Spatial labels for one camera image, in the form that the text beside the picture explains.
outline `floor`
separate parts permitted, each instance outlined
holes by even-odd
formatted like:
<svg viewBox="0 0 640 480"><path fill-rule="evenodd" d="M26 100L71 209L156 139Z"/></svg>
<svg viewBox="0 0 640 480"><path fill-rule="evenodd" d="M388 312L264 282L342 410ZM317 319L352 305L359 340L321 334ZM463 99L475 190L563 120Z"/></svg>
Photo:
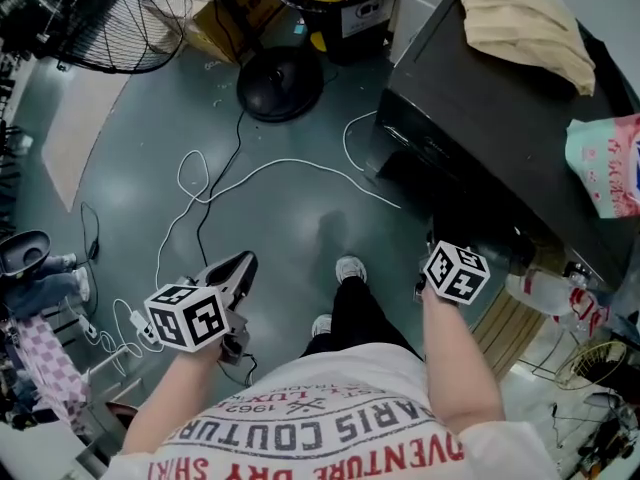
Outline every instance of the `floor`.
<svg viewBox="0 0 640 480"><path fill-rule="evenodd" d="M287 28L285 19L281 29ZM41 62L25 92L16 124L34 137L22 182L16 224L41 228L52 237L56 253L78 251L82 228L79 203L84 200L100 216L100 256L95 266L99 310L95 323L115 335L111 302L127 300L134 308L154 291L158 246L168 224L188 198L175 180L180 159L200 149L211 175L221 170L236 147L240 108L235 97L237 69L218 65L205 69L210 58L185 49L161 70L132 77L107 120L86 167L74 209L67 213L54 191L40 157L55 107L74 70L61 73L54 62ZM327 84L313 109L283 125L268 125L245 116L240 124L242 150L221 186L237 181L255 167L280 157L296 157L332 166L376 190L349 165L342 150L345 124L376 108L391 65L384 58L363 61L348 69L327 65ZM372 120L353 127L350 149L364 157ZM183 183L204 182L200 165L186 165ZM174 229L161 258L160 285L204 267L195 229L205 209L196 205ZM338 176L300 165L281 165L260 173L238 190L216 201L202 229L210 263L242 250L254 251L260 266L254 286L240 312L249 319L251 352L259 361L256 378L297 357L310 337L316 316L330 312L337 287L335 260L358 254L368 267L374 294L389 319L421 350L421 313L411 298L418 258L424 254L425 223L411 214L363 195ZM118 314L125 339L135 339ZM482 308L469 313L470 324ZM78 344L83 358L92 356ZM145 377L152 388L171 353ZM242 378L243 365L237 372ZM216 385L215 398L239 389L227 379ZM145 392L132 401L141 402Z"/></svg>

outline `checkered cloth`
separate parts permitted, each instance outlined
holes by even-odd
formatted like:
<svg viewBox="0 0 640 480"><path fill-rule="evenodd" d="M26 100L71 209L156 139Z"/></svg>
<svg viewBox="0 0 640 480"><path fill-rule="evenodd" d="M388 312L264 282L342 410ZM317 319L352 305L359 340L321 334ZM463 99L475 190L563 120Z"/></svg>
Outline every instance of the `checkered cloth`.
<svg viewBox="0 0 640 480"><path fill-rule="evenodd" d="M31 380L38 388L41 402L50 407L76 433L87 433L80 422L80 411L86 404L89 385L76 370L56 338L49 323L40 315L15 327L20 337L16 348Z"/></svg>

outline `white sneaker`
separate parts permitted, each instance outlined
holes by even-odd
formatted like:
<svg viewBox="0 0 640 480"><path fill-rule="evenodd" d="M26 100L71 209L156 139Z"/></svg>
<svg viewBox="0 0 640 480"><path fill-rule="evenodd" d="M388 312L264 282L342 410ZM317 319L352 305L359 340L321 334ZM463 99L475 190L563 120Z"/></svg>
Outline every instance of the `white sneaker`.
<svg viewBox="0 0 640 480"><path fill-rule="evenodd" d="M343 256L336 262L336 277L338 282L342 282L347 277L359 277L365 283L367 282L367 269L364 268L364 263L355 256Z"/></svg>
<svg viewBox="0 0 640 480"><path fill-rule="evenodd" d="M331 315L320 315L311 326L311 337L318 334L329 334L331 332Z"/></svg>
<svg viewBox="0 0 640 480"><path fill-rule="evenodd" d="M80 298L82 302L88 302L91 297L91 285L89 284L89 276L87 275L87 269L85 267L79 268L73 271L73 275L78 281Z"/></svg>
<svg viewBox="0 0 640 480"><path fill-rule="evenodd" d="M73 253L65 254L62 257L62 263L64 264L64 268L73 268L78 264L78 257Z"/></svg>

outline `black pants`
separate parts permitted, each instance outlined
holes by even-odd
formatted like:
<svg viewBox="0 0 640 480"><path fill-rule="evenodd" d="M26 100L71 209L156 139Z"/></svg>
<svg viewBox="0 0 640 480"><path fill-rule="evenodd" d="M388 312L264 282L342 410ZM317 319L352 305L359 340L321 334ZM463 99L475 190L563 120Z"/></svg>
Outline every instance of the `black pants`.
<svg viewBox="0 0 640 480"><path fill-rule="evenodd" d="M396 329L359 277L346 278L333 300L331 333L311 339L301 357L318 352L334 352L365 343L391 343L406 348L419 359L409 342Z"/></svg>

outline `black cable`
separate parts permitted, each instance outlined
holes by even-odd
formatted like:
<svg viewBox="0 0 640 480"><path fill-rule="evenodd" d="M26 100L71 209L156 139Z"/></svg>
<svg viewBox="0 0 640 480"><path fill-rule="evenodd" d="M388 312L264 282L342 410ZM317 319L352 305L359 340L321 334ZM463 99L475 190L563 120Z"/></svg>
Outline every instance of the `black cable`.
<svg viewBox="0 0 640 480"><path fill-rule="evenodd" d="M211 188L209 189L209 199L211 199L211 197L213 196L213 190L216 188L216 185L218 184L218 182L229 170L229 167L235 160L236 156L238 156L238 152L242 147L242 138L240 137L240 122L242 121L243 116L244 116L244 110L240 112L240 116L238 117L238 122L236 123L236 137L238 137L238 145L236 146L236 149L233 152L233 154L229 157L229 160L227 161L227 164L224 166L224 169L222 169L222 172L220 172L220 174L216 178L216 181L214 181L213 185L211 185ZM198 240L198 246L200 247L200 254L202 254L202 260L204 261L205 267L209 265L209 261L207 261L207 255L204 252L204 247L202 247L202 241L200 239L200 230L202 229L202 226L204 225L207 218L209 217L209 213L211 212L211 203L212 201L209 201L209 203L207 203L207 212L204 214L204 217L202 217L200 224L198 224L198 229L196 230L196 238Z"/></svg>
<svg viewBox="0 0 640 480"><path fill-rule="evenodd" d="M327 85L329 85L329 84L330 84L331 82L333 82L336 78L338 78L338 76L340 76L340 71L339 71L339 70L338 70L338 71L336 71L335 75L333 75L331 78L329 78L329 80L327 80L327 81L324 83L324 86L323 86L323 87L326 87Z"/></svg>
<svg viewBox="0 0 640 480"><path fill-rule="evenodd" d="M560 443L560 432L558 431L558 428L556 427L556 420L573 420L573 421L579 421L580 424L574 428L573 430L571 430L566 436L564 436L564 438L562 439L562 441L566 441L567 438L573 434L575 431L577 431L585 422L589 421L591 423L602 423L603 420L590 420L589 419L589 415L591 414L591 411L593 409L593 406L589 407L589 411L587 412L587 417L586 418L564 418L562 416L556 416L556 413L558 411L558 404L553 404L553 407L551 408L551 418L553 420L551 426L554 430L554 432L556 433L556 448L558 450L562 449L564 447L563 444Z"/></svg>
<svg viewBox="0 0 640 480"><path fill-rule="evenodd" d="M251 358L251 361L253 361L253 366L247 372L247 375L244 378L244 382L240 382L238 379L230 375L229 372L225 370L224 366L222 366L222 363L220 361L218 361L218 366L220 366L222 373L224 373L225 377L227 377L227 379L229 379L231 382L238 384L238 386L242 386L243 388L249 388L253 385L251 374L256 370L256 368L258 368L258 362L256 361L256 358L253 354L243 354L242 357L249 357Z"/></svg>
<svg viewBox="0 0 640 480"><path fill-rule="evenodd" d="M84 211L88 210L91 212L96 220L96 237L92 240L91 245L87 246L87 225L84 220ZM84 248L85 261L79 263L79 265L86 264L89 267L89 272L91 273L91 279L93 281L93 308L91 312L87 315L87 320L91 322L91 319L98 311L98 283L96 282L96 275L93 272L93 266L91 265L91 261L95 259L98 254L98 250L100 248L100 218L98 217L98 213L89 206L88 203L82 201L80 203L80 222L82 222L82 246Z"/></svg>
<svg viewBox="0 0 640 480"><path fill-rule="evenodd" d="M538 366L536 366L533 370L531 370L531 373L533 375L535 375L537 370L542 368L542 365L546 363L549 360L549 358L553 355L553 353L558 349L558 346L560 346L560 342L562 341L563 336L564 336L564 329L561 330L560 336L558 336L558 339L556 340L556 343L553 345L551 352L549 352L546 355L546 357L542 361L540 361L540 363L538 363Z"/></svg>
<svg viewBox="0 0 640 480"><path fill-rule="evenodd" d="M227 36L227 39L229 41L229 46L231 47L231 51L233 52L233 56L234 56L236 62L238 63L238 65L240 67L242 67L242 61L240 60L240 57L238 56L238 52L236 51L235 46L233 46L233 40L231 39L231 34L229 34L229 31L227 30L227 27L225 27L222 24L222 21L220 21L220 17L218 16L218 0L213 0L213 8L215 9L216 21L218 22L218 25L220 25L220 28L223 30L224 34Z"/></svg>

